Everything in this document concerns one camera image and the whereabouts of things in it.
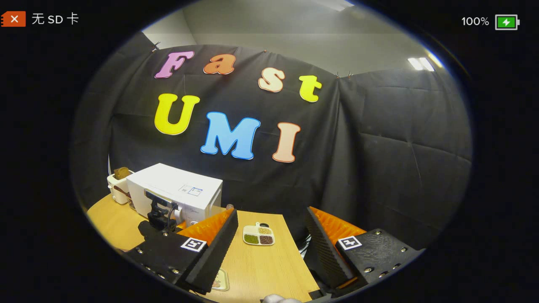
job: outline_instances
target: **foam letter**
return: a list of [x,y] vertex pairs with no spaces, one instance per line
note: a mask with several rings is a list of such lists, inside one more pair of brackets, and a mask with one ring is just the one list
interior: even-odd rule
[[238,159],[250,160],[254,158],[251,148],[253,146],[254,132],[260,126],[260,121],[253,118],[243,118],[234,131],[230,131],[226,115],[220,112],[209,112],[206,117],[210,120],[206,144],[201,147],[204,154],[214,155],[218,149],[215,146],[219,140],[221,153],[226,155],[236,143],[232,156]]
[[303,81],[300,88],[301,98],[308,102],[317,102],[318,96],[313,94],[314,88],[322,88],[322,84],[316,82],[316,76],[301,76],[300,80]]
[[231,54],[218,54],[217,56],[211,58],[210,61],[212,63],[208,63],[204,67],[204,73],[219,73],[221,75],[226,75],[234,71],[234,67],[232,67],[232,65],[236,61],[236,58]]
[[296,134],[301,130],[296,124],[281,122],[277,124],[277,127],[281,130],[281,137],[279,138],[279,146],[277,151],[273,154],[272,158],[278,162],[291,163],[294,162],[296,157],[292,154],[294,149],[294,140]]
[[178,100],[178,96],[174,94],[160,94],[159,95],[159,105],[157,106],[157,112],[155,113],[155,127],[167,135],[178,135],[184,132],[189,125],[191,120],[191,114],[195,104],[200,101],[199,97],[196,96],[183,96],[183,109],[182,115],[179,117],[179,122],[176,124],[170,124],[168,121],[168,115],[170,113],[170,108],[172,103]]
[[273,67],[267,67],[262,70],[262,78],[258,79],[258,87],[270,92],[280,92],[282,89],[282,79],[285,73]]
[[167,59],[167,62],[163,64],[163,67],[161,67],[161,70],[155,74],[155,78],[168,78],[172,76],[172,68],[174,67],[174,70],[178,70],[185,61],[185,58],[191,59],[195,55],[195,52],[180,52],[180,53],[170,53],[169,58]]

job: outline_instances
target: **wooden table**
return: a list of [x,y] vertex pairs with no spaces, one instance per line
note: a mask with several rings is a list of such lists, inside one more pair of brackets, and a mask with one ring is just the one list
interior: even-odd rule
[[[223,210],[214,206],[212,213]],[[99,200],[87,215],[111,246],[130,250],[144,241],[138,225],[147,219],[128,204],[116,203],[111,195]],[[243,226],[256,222],[269,225],[275,244],[256,246],[243,242]],[[311,301],[309,292],[319,289],[282,215],[238,210],[238,230],[221,268],[228,274],[229,290],[212,290],[203,297],[222,303],[260,303],[260,299],[276,293],[284,298],[307,302]]]

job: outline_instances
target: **yellow letter u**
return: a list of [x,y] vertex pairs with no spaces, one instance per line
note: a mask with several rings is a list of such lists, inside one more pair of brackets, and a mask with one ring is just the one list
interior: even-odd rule
[[195,104],[200,102],[200,98],[197,96],[186,95],[183,96],[183,109],[182,115],[179,117],[179,121],[176,124],[170,124],[168,121],[168,115],[172,103],[178,100],[178,96],[174,94],[161,94],[159,95],[159,105],[157,112],[155,113],[155,127],[163,134],[178,135],[184,132],[191,120],[191,114]]

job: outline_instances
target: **orange icon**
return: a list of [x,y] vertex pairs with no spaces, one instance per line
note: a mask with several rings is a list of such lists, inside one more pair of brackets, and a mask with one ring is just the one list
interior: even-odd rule
[[2,27],[25,27],[25,11],[7,11],[2,15]]

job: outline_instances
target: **gray wall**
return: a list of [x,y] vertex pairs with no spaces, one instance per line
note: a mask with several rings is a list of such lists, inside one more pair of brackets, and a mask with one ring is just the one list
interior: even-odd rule
[[202,0],[143,32],[166,48],[191,44],[251,47],[296,58],[340,76],[413,69],[426,50],[384,17],[331,0]]

